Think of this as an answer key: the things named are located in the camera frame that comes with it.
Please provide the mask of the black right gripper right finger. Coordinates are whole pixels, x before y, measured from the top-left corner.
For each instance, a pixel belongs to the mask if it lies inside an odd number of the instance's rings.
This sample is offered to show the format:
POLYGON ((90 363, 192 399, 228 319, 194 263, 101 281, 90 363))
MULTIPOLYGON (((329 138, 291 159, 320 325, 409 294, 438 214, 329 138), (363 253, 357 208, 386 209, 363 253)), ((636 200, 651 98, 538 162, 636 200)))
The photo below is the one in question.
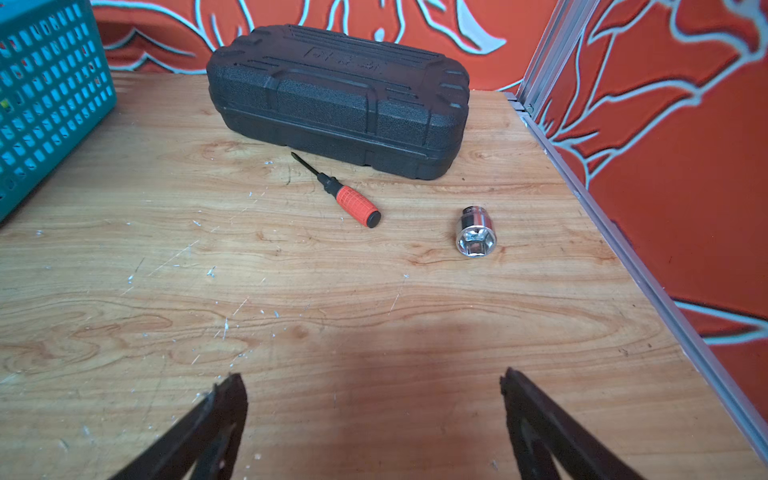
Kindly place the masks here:
POLYGON ((524 373, 507 369, 500 391, 521 478, 558 479, 559 468, 573 479, 641 477, 524 373))

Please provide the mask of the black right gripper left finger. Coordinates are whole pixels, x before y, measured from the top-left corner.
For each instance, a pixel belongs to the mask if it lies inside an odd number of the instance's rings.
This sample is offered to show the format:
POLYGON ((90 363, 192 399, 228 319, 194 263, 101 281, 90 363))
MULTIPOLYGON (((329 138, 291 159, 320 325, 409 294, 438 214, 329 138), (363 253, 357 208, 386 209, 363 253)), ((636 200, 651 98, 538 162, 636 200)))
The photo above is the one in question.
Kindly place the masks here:
POLYGON ((240 374, 222 383, 115 479, 230 479, 248 412, 240 374))

